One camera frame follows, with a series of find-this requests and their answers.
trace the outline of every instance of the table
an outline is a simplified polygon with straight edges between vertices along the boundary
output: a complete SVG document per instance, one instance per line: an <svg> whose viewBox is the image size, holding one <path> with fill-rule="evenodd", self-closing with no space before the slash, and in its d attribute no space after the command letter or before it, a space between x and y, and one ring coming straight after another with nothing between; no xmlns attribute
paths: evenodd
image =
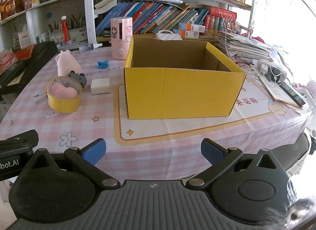
<svg viewBox="0 0 316 230"><path fill-rule="evenodd" d="M179 179L210 166L201 155L203 138L245 153L294 143L305 128L309 113L300 115L282 104L273 104L268 92L247 78L229 117L129 120L126 118L123 85L124 61L111 59L110 48L79 54L72 52L87 77L81 106L71 114L60 114L48 103L35 105L33 96L45 90L57 76L51 59L30 81L0 124L0 140L35 129L37 148L60 153L71 146L82 148L97 138L106 141L106 154L97 167L112 177L124 179ZM97 61L109 60L107 69ZM110 78L112 92L92 95L92 79Z"/></svg>

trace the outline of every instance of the cardboard box flap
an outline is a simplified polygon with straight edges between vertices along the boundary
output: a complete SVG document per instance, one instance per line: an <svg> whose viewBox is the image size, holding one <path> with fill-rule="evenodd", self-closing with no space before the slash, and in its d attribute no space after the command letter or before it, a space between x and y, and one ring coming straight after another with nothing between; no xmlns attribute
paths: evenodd
<svg viewBox="0 0 316 230"><path fill-rule="evenodd" d="M220 62L222 62L231 72L245 72L236 64L234 63L230 58L228 58L225 54L223 54L219 49L217 49L214 45L207 43L206 49L210 51L214 56L216 56L217 59L219 59Z"/></svg>
<svg viewBox="0 0 316 230"><path fill-rule="evenodd" d="M130 46L128 48L124 68L130 68L132 65L132 59L133 59L133 50L134 50L134 38L131 39Z"/></svg>

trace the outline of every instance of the pink heart plush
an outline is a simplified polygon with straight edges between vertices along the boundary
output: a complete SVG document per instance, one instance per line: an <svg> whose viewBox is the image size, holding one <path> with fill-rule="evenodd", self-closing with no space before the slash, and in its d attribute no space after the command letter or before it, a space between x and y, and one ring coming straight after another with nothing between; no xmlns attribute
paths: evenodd
<svg viewBox="0 0 316 230"><path fill-rule="evenodd" d="M65 87L63 84L56 82L52 84L51 95L59 99L72 99L75 98L78 93L76 89Z"/></svg>

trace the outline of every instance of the box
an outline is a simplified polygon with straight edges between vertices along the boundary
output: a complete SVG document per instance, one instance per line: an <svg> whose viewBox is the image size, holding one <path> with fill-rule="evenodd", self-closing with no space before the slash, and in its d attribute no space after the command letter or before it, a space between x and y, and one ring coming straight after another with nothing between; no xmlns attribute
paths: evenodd
<svg viewBox="0 0 316 230"><path fill-rule="evenodd" d="M131 40L124 68L129 119L228 116L246 73L208 42Z"/></svg>
<svg viewBox="0 0 316 230"><path fill-rule="evenodd" d="M18 36L19 36L19 42L20 42L21 49L28 47L31 44L28 31L19 32Z"/></svg>
<svg viewBox="0 0 316 230"><path fill-rule="evenodd" d="M82 42L88 40L87 28L80 27L69 30L70 40L72 42Z"/></svg>
<svg viewBox="0 0 316 230"><path fill-rule="evenodd" d="M189 38L198 38L200 33L199 32L193 32L193 31L185 31L185 30L179 30L174 29L172 30L175 34L179 34L181 37L189 37Z"/></svg>
<svg viewBox="0 0 316 230"><path fill-rule="evenodd" d="M179 23L178 29L204 33L205 26L189 23Z"/></svg>
<svg viewBox="0 0 316 230"><path fill-rule="evenodd" d="M64 32L52 33L49 35L50 41L55 41L55 44L59 44L64 41Z"/></svg>

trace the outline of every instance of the yellow tape roll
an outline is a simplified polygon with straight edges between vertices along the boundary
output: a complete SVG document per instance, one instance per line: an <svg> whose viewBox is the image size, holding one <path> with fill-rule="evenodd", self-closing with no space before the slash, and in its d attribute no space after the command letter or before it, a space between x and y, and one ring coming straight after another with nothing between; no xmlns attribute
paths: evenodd
<svg viewBox="0 0 316 230"><path fill-rule="evenodd" d="M76 89L78 95L73 99L59 99L51 95L51 87L53 83L58 82L63 84L66 87L72 87ZM48 95L48 104L49 106L60 113L72 113L76 111L80 106L80 98L82 94L81 84L71 78L71 77L55 77L51 81L48 82L47 85L47 95Z"/></svg>

